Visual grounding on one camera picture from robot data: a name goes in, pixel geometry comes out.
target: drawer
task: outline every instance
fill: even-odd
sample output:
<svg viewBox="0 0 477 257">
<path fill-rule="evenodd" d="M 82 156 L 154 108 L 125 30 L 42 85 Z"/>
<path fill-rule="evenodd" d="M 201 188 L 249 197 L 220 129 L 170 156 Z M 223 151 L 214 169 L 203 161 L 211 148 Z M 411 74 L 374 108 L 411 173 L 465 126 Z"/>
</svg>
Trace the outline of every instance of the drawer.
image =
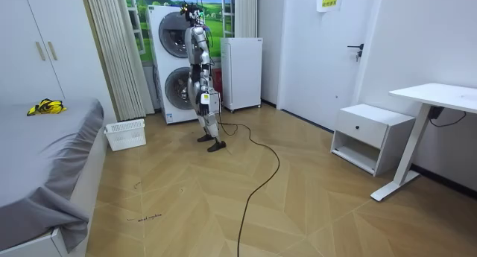
<svg viewBox="0 0 477 257">
<path fill-rule="evenodd" d="M 351 112 L 340 110 L 336 130 L 359 141 L 381 148 L 388 126 Z"/>
</svg>

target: gray bed sheet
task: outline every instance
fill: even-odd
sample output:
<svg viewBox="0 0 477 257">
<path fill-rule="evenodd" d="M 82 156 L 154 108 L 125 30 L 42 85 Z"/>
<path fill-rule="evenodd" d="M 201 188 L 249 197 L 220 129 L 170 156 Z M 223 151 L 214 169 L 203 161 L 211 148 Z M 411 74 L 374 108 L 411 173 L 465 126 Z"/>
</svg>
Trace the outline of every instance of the gray bed sheet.
<svg viewBox="0 0 477 257">
<path fill-rule="evenodd" d="M 0 250 L 59 226 L 68 251 L 89 216 L 69 202 L 103 124 L 98 100 L 63 102 L 56 115 L 26 116 L 34 104 L 0 104 Z"/>
</svg>

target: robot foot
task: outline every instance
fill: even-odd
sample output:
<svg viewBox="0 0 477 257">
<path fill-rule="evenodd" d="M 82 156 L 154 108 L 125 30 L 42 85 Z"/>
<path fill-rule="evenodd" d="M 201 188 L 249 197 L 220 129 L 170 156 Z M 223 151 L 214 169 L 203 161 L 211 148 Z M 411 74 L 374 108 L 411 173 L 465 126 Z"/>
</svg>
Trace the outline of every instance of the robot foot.
<svg viewBox="0 0 477 257">
<path fill-rule="evenodd" d="M 198 142 L 207 142 L 207 141 L 212 141 L 214 138 L 210 136 L 210 134 L 206 134 L 199 139 L 197 139 Z"/>
<path fill-rule="evenodd" d="M 211 146 L 209 149 L 207 149 L 207 151 L 208 151 L 209 153 L 215 152 L 215 151 L 217 151 L 217 150 L 220 150 L 220 149 L 222 149 L 222 148 L 225 148 L 226 146 L 227 146 L 227 145 L 225 144 L 224 141 L 222 141 L 222 142 L 215 142 L 215 144 L 214 144 L 213 146 Z"/>
</svg>

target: white nightstand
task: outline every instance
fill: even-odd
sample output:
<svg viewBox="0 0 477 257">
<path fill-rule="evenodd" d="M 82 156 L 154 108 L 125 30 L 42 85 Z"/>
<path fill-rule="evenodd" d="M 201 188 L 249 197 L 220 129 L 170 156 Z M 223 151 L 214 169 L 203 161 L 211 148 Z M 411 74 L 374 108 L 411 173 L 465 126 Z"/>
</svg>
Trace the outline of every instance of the white nightstand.
<svg viewBox="0 0 477 257">
<path fill-rule="evenodd" d="M 359 104 L 338 112 L 331 152 L 376 176 L 397 168 L 414 118 Z"/>
</svg>

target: yellow object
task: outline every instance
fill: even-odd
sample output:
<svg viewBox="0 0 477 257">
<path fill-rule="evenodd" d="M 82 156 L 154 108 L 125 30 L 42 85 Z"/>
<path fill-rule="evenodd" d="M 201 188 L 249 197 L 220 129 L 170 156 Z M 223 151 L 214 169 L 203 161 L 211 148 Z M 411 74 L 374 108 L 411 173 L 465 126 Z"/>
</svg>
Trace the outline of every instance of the yellow object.
<svg viewBox="0 0 477 257">
<path fill-rule="evenodd" d="M 323 0 L 321 7 L 333 7 L 336 6 L 336 0 Z"/>
<path fill-rule="evenodd" d="M 40 101 L 40 104 L 31 107 L 28 111 L 27 116 L 38 115 L 38 114 L 48 114 L 48 113 L 60 113 L 65 111 L 66 107 L 63 106 L 62 101 L 52 101 L 50 99 L 44 99 Z"/>
</svg>

